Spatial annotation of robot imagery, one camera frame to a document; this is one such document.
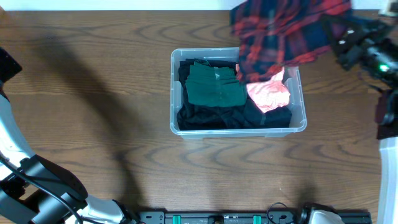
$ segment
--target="red and blue plaid fabric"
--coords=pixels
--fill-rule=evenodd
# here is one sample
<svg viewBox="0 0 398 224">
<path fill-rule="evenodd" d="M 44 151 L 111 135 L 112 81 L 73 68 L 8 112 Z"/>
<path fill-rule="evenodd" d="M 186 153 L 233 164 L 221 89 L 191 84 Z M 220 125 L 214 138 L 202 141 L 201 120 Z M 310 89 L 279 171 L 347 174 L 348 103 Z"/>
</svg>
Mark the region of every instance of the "red and blue plaid fabric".
<svg viewBox="0 0 398 224">
<path fill-rule="evenodd" d="M 241 40 L 237 78 L 264 82 L 283 66 L 315 61 L 330 49 L 322 14 L 351 17 L 350 0 L 247 0 L 232 9 L 233 34 Z M 343 31 L 334 27 L 336 36 Z"/>
</svg>

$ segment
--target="pink cloth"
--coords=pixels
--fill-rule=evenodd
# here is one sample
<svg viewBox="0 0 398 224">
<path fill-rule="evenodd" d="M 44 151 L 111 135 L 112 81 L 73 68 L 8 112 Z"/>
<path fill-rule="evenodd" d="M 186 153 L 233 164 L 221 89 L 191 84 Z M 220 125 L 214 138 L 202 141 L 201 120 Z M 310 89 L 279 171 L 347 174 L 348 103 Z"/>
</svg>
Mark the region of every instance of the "pink cloth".
<svg viewBox="0 0 398 224">
<path fill-rule="evenodd" d="M 285 69 L 272 76 L 269 81 L 249 83 L 246 85 L 250 98 L 263 113 L 274 110 L 280 106 L 287 106 L 290 100 L 290 93 L 282 83 Z"/>
</svg>

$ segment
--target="black cloth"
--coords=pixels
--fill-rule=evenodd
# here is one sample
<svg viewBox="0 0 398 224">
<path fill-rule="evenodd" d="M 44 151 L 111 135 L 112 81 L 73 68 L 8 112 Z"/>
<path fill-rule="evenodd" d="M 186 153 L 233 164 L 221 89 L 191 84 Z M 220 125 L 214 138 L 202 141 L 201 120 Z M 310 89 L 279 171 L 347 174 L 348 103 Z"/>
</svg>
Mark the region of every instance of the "black cloth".
<svg viewBox="0 0 398 224">
<path fill-rule="evenodd" d="M 288 128 L 292 112 L 286 107 L 263 113 L 248 96 L 245 105 L 225 107 L 197 106 L 188 102 L 185 80 L 189 76 L 190 65 L 195 60 L 180 62 L 178 73 L 183 88 L 183 106 L 178 112 L 177 121 L 181 131 L 212 129 Z M 236 63 L 206 60 L 214 67 L 235 68 Z"/>
</svg>

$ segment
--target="green tape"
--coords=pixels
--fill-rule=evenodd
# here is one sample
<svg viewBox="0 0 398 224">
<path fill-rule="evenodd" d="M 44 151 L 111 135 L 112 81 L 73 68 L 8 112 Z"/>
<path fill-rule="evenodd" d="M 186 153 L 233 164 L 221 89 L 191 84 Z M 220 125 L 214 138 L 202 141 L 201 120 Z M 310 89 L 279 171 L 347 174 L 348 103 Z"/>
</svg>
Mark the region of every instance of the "green tape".
<svg viewBox="0 0 398 224">
<path fill-rule="evenodd" d="M 253 224 L 261 224 L 261 216 L 253 215 Z"/>
<path fill-rule="evenodd" d="M 173 224 L 181 224 L 181 216 L 174 215 L 173 216 Z"/>
</svg>

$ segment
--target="clear plastic container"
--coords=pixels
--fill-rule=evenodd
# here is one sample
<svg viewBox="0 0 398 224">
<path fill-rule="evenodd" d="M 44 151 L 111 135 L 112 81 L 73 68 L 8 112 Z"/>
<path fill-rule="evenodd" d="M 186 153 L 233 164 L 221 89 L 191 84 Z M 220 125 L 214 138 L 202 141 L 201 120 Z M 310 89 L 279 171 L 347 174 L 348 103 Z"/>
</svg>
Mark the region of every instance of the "clear plastic container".
<svg viewBox="0 0 398 224">
<path fill-rule="evenodd" d="M 290 91 L 290 103 L 288 108 L 292 112 L 292 120 L 289 128 L 269 129 L 227 129 L 227 130 L 192 130 L 181 131 L 178 128 L 177 113 L 183 105 L 182 86 L 178 80 L 180 61 L 185 59 L 208 59 L 238 62 L 239 48 L 219 49 L 176 49 L 171 55 L 171 91 L 170 91 L 170 129 L 174 134 L 184 139 L 222 138 L 222 137 L 284 137 L 290 133 L 301 132 L 307 127 L 305 115 L 303 90 L 300 81 L 300 73 L 297 67 L 286 68 L 290 78 L 284 83 Z"/>
</svg>

